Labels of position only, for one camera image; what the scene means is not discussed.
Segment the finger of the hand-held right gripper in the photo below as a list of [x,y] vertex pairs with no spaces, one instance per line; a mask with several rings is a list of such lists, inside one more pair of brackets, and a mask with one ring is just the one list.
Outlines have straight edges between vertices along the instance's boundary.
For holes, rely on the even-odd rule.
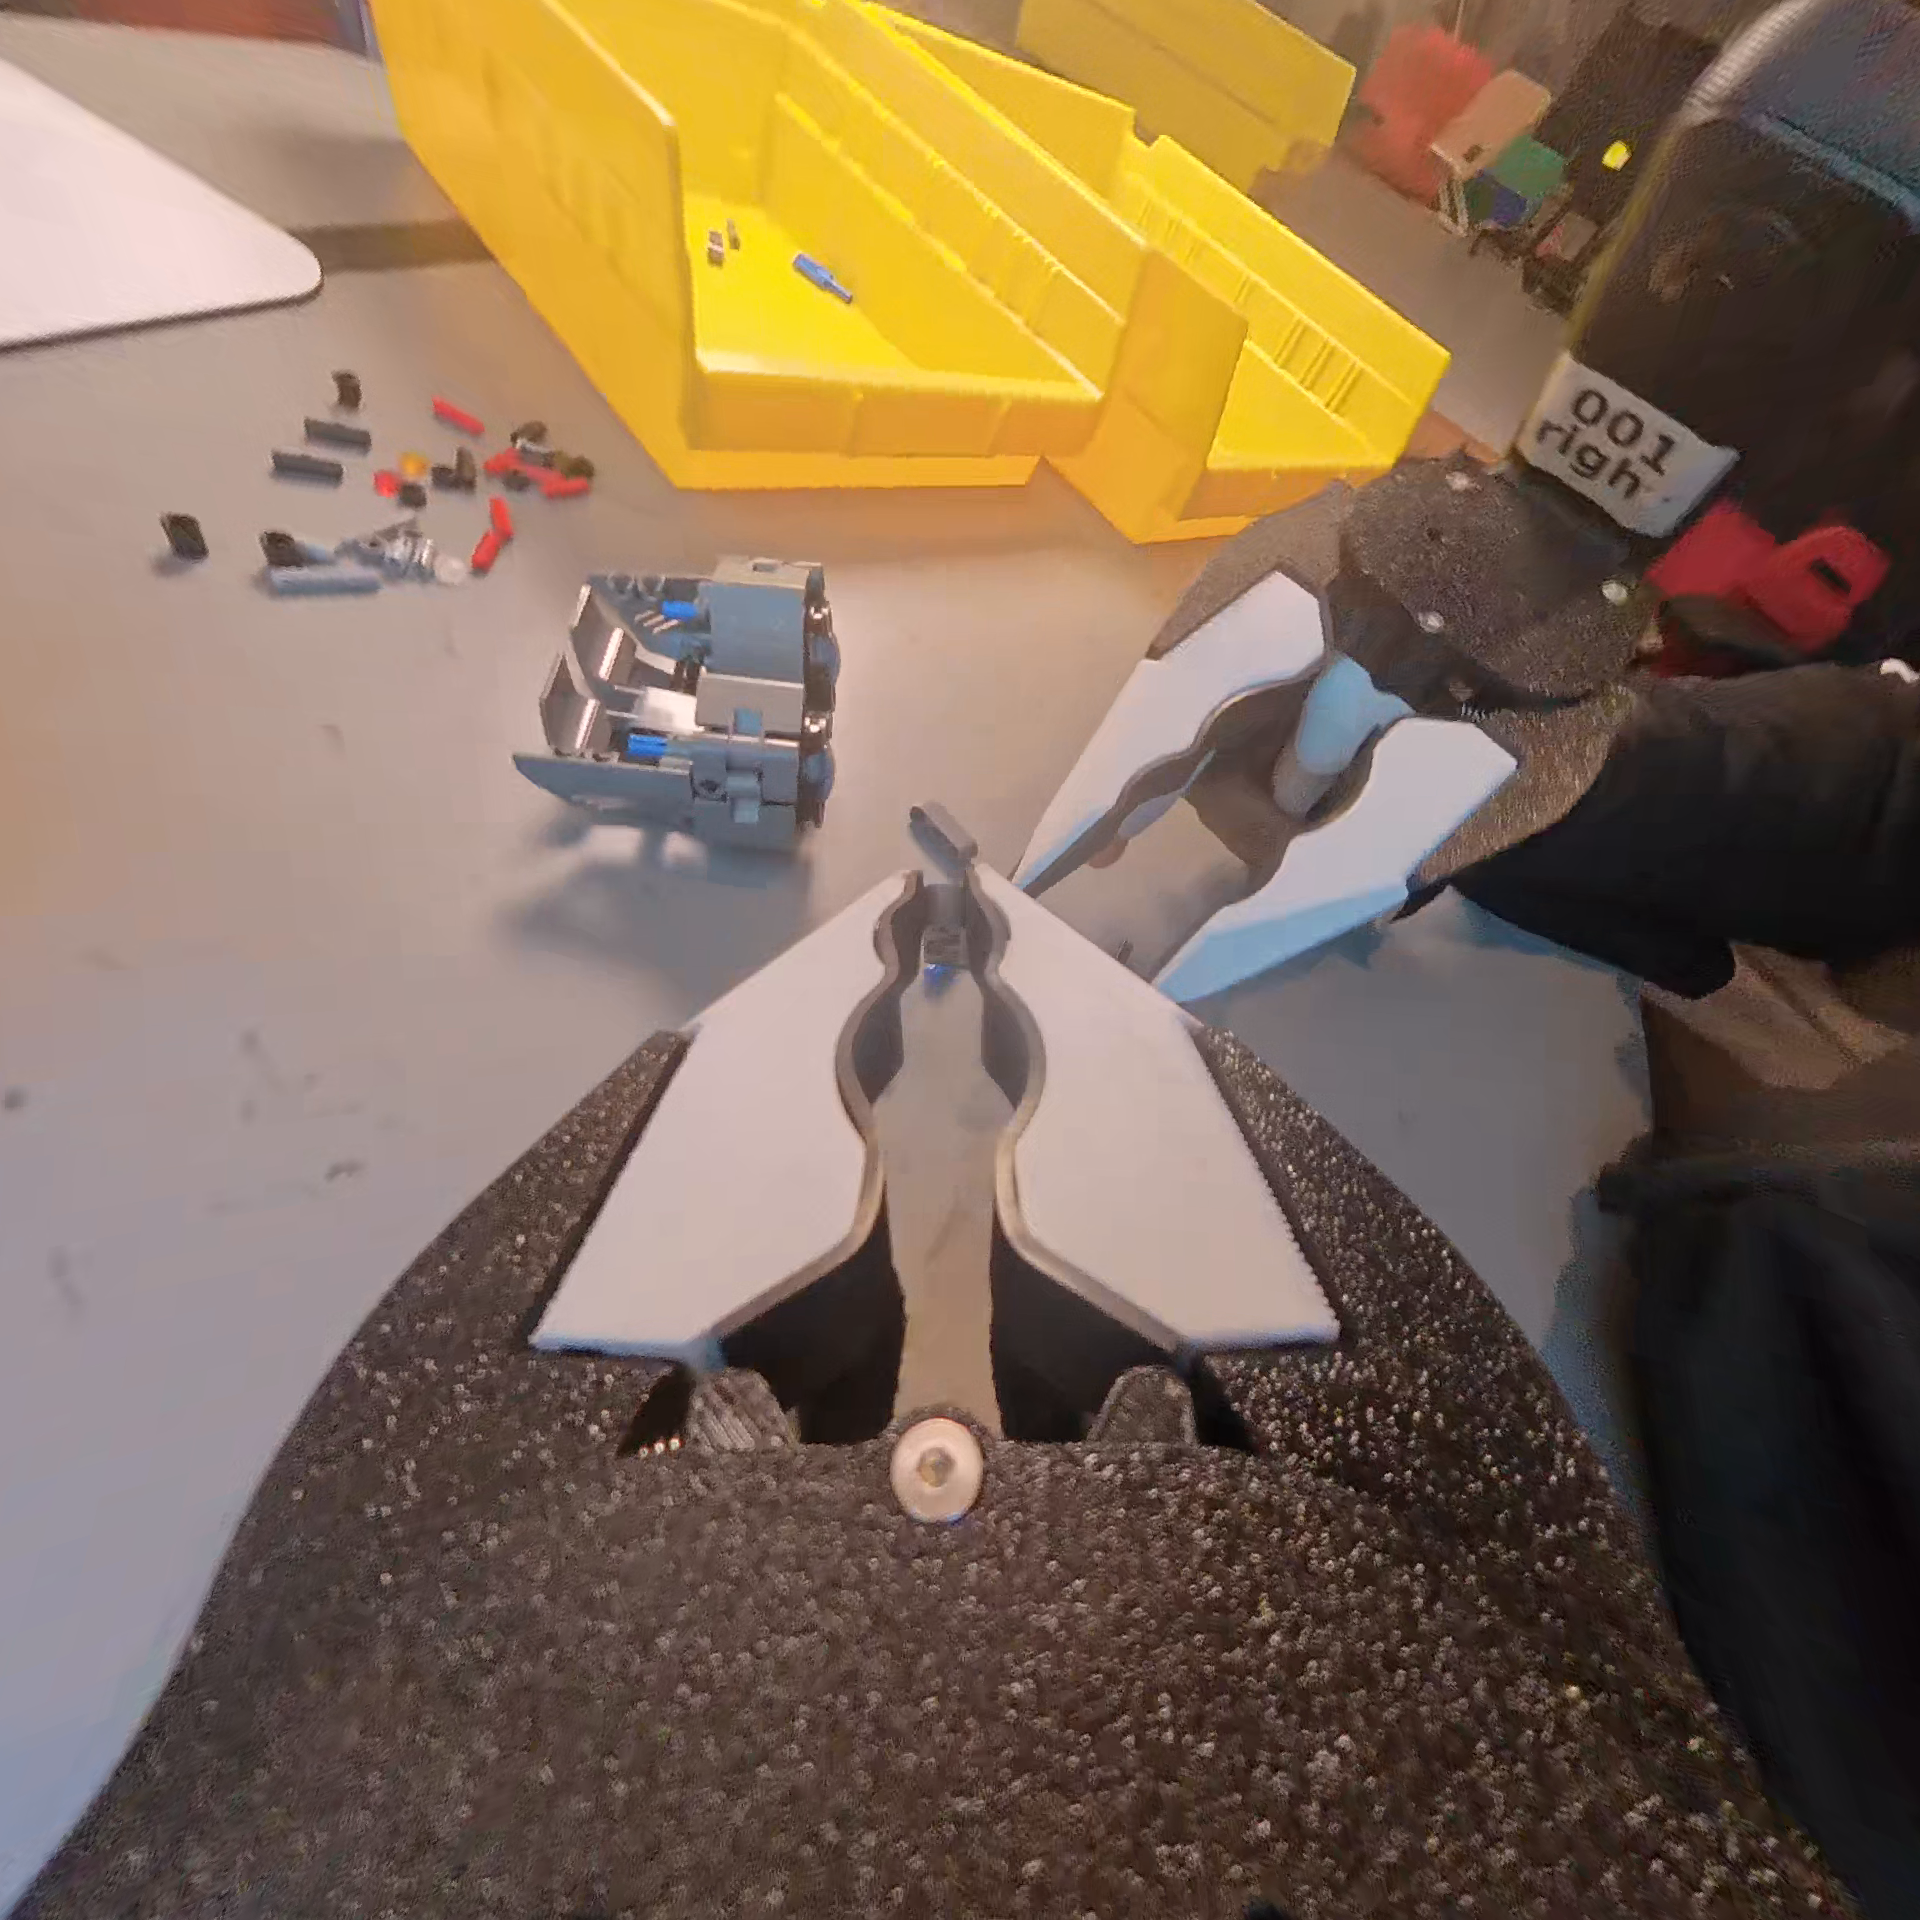
[[1157,975],[1159,992],[1210,999],[1403,907],[1412,873],[1519,769],[1472,724],[1397,723],[1345,810],[1296,833],[1252,895],[1201,926]]
[[1197,779],[1237,708],[1311,681],[1327,654],[1322,598],[1274,571],[1144,659],[1045,804],[1016,888],[1050,890],[1137,842]]

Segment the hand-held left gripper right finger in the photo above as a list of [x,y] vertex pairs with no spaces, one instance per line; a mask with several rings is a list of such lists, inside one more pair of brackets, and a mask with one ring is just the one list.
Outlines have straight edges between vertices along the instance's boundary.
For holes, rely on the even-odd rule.
[[969,871],[969,950],[1013,1251],[1161,1354],[1335,1343],[1201,1023],[993,870]]

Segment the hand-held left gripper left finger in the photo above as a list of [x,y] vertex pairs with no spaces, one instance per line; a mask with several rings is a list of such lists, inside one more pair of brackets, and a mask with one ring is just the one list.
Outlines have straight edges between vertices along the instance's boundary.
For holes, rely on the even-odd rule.
[[873,1102],[899,1071],[920,934],[907,870],[695,1015],[538,1352],[719,1372],[731,1340],[853,1258],[880,1211]]

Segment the yellow ribbed storage bin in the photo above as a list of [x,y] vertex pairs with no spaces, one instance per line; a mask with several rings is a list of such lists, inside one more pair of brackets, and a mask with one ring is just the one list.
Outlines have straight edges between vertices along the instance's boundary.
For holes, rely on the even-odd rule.
[[1088,444],[1052,459],[1137,545],[1235,535],[1391,470],[1449,353],[1133,111],[901,16],[1144,249]]

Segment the grey toy brick wing assembly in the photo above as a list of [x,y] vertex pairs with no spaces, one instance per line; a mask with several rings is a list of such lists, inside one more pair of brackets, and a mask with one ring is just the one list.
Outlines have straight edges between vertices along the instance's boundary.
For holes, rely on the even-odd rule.
[[833,795],[833,704],[808,679],[700,665],[671,684],[591,688],[568,656],[539,698],[517,775],[599,825],[786,852]]

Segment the yellow open-front storage bin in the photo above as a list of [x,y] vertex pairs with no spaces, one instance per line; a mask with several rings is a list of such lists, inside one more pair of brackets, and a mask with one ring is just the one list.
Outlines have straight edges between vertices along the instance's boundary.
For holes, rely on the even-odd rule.
[[674,484],[996,488],[1088,444],[1145,255],[875,8],[373,19],[415,156]]

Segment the grey toy brick engine assembly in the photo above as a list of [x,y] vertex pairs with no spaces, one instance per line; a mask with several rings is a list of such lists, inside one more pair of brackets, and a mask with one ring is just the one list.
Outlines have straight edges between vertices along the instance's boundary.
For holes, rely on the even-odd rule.
[[818,563],[728,559],[711,575],[593,575],[568,648],[591,696],[623,708],[655,690],[698,692],[706,675],[793,688],[802,716],[837,707],[841,648]]

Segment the person's right forearm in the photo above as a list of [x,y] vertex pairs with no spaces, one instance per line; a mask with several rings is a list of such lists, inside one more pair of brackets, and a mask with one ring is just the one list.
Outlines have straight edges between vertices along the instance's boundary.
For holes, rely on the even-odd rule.
[[1738,946],[1835,970],[1916,946],[1916,679],[1632,678],[1472,720],[1519,771],[1415,871],[1402,920],[1455,892],[1685,999],[1725,988]]

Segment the grey desk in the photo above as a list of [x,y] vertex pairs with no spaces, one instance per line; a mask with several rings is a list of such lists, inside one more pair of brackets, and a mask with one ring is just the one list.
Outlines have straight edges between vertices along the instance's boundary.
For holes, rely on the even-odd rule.
[[[309,304],[5,356],[5,1906],[129,1752],[260,1474],[401,1272],[628,1052],[917,858],[1017,863],[1218,545],[1055,472],[693,497],[321,47],[5,12],[5,60],[328,264]],[[280,599],[333,371],[597,463],[484,583]],[[593,569],[821,561],[848,651],[796,858],[599,831],[513,755]]]

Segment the red plastic case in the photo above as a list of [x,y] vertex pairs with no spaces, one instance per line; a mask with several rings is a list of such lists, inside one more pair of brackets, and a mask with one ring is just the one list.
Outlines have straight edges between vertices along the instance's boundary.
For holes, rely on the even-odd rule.
[[1848,521],[1777,540],[1738,506],[1703,512],[1648,568],[1645,665],[1664,679],[1740,679],[1824,659],[1884,587],[1891,556]]

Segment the colourful storage boxes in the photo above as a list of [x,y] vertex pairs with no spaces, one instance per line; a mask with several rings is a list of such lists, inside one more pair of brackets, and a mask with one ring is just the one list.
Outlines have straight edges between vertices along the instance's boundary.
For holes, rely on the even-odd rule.
[[1488,56],[1435,20],[1387,35],[1355,98],[1352,153],[1471,251],[1527,249],[1527,234],[1569,204],[1616,136],[1595,134],[1578,100]]

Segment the plain yellow storage bin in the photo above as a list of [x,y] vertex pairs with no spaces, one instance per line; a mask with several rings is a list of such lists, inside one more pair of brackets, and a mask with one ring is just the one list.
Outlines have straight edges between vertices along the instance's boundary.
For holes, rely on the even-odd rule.
[[1023,2],[1016,47],[1248,196],[1319,167],[1355,84],[1352,62],[1259,2]]

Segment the person's black printed clothing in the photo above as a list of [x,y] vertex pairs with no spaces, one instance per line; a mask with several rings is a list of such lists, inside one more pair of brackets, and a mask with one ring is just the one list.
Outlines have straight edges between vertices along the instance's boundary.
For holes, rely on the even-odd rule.
[[1645,1040],[1597,1200],[1671,1612],[1860,1912],[1917,1915],[1916,950],[1744,951]]

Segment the pile of small brick parts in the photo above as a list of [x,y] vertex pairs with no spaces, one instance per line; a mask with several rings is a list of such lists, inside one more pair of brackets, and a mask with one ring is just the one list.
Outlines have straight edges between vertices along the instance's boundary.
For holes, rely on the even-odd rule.
[[432,426],[440,440],[384,441],[369,382],[356,368],[332,371],[328,408],[303,419],[295,446],[273,449],[269,479],[311,494],[361,489],[384,520],[339,538],[258,530],[258,591],[280,602],[356,602],[479,583],[508,556],[529,506],[583,500],[597,483],[593,457],[555,444],[539,416],[496,434],[466,396],[432,391],[408,426]]

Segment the white rounded flat plate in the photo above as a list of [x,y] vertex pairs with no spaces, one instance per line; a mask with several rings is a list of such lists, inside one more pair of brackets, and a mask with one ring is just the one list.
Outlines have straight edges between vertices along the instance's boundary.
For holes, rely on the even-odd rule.
[[3,65],[3,350],[299,304],[316,255]]

